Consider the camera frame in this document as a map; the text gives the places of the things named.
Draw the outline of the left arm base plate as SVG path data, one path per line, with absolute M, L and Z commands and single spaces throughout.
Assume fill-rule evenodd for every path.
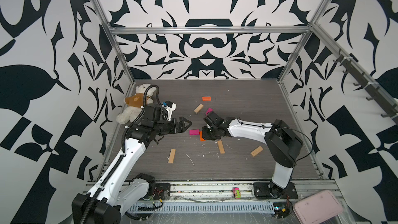
M 152 200 L 167 200 L 170 198 L 171 184 L 170 183 L 155 183 L 149 185 L 149 190 L 145 199 Z

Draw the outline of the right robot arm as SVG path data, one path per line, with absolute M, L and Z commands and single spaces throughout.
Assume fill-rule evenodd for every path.
M 202 135 L 205 140 L 219 140 L 227 136 L 266 144 L 276 162 L 269 188 L 275 194 L 286 191 L 304 146 L 297 130 L 290 128 L 282 120 L 255 123 L 232 117 L 222 118 L 214 112 L 204 117 L 204 121 L 206 126 L 202 128 Z

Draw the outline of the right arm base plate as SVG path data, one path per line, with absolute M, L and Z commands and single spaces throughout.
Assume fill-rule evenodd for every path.
M 299 198 L 294 183 L 290 182 L 286 188 L 282 189 L 273 182 L 270 183 L 253 183 L 254 196 L 260 200 L 269 199 L 293 199 Z

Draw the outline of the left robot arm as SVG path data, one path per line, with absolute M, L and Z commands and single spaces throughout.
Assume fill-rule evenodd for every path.
M 76 224 L 118 224 L 122 216 L 140 199 L 150 198 L 155 178 L 139 174 L 125 189 L 122 188 L 135 163 L 156 137 L 184 133 L 192 125 L 184 117 L 173 118 L 176 104 L 166 101 L 149 104 L 127 127 L 121 149 L 106 172 L 85 194 L 78 194 L 72 202 L 73 221 Z

